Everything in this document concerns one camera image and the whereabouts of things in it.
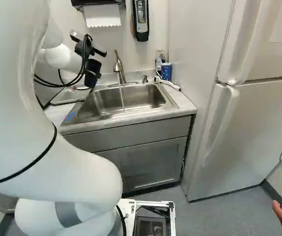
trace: gray floor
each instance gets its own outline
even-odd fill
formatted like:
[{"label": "gray floor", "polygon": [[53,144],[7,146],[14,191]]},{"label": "gray floor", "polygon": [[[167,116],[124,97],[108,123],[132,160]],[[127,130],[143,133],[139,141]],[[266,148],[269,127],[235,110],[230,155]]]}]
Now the gray floor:
[{"label": "gray floor", "polygon": [[[174,201],[177,236],[282,236],[271,199],[261,187],[189,204],[181,187],[137,197]],[[25,236],[13,223],[6,236]]]}]

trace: blue polka dot cup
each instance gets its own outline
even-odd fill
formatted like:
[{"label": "blue polka dot cup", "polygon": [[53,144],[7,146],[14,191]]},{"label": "blue polka dot cup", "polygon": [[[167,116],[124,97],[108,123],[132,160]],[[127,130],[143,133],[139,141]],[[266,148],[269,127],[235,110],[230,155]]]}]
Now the blue polka dot cup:
[{"label": "blue polka dot cup", "polygon": [[172,64],[169,62],[161,64],[161,77],[163,80],[171,81]]}]

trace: sink basin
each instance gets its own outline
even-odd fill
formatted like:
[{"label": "sink basin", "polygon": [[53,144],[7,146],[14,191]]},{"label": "sink basin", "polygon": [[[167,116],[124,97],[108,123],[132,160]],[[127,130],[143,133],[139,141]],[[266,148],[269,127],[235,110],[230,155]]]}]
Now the sink basin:
[{"label": "sink basin", "polygon": [[62,125],[144,115],[177,107],[165,89],[157,84],[125,85],[121,90],[124,107],[119,86],[99,86],[87,96],[85,102],[74,106]]}]

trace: soap dispenser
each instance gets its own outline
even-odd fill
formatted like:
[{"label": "soap dispenser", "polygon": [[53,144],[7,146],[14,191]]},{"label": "soap dispenser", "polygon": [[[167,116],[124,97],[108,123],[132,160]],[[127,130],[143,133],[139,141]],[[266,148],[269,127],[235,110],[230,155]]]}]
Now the soap dispenser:
[{"label": "soap dispenser", "polygon": [[131,0],[131,2],[135,37],[139,42],[146,42],[150,35],[148,0]]}]

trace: gray countertop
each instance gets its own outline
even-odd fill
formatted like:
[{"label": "gray countertop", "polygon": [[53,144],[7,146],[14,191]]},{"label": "gray countertop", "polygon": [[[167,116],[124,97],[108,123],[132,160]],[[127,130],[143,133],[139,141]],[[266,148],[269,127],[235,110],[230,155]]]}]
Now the gray countertop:
[{"label": "gray countertop", "polygon": [[183,93],[171,88],[168,85],[162,86],[169,93],[172,99],[177,103],[179,107],[178,109],[170,109],[157,113],[150,113],[144,116],[126,116],[121,118],[111,118],[67,126],[61,126],[61,123],[65,119],[67,114],[72,110],[75,104],[49,106],[45,110],[45,114],[56,125],[60,133],[63,135],[196,114],[197,107],[192,102],[190,102],[190,100]]}]

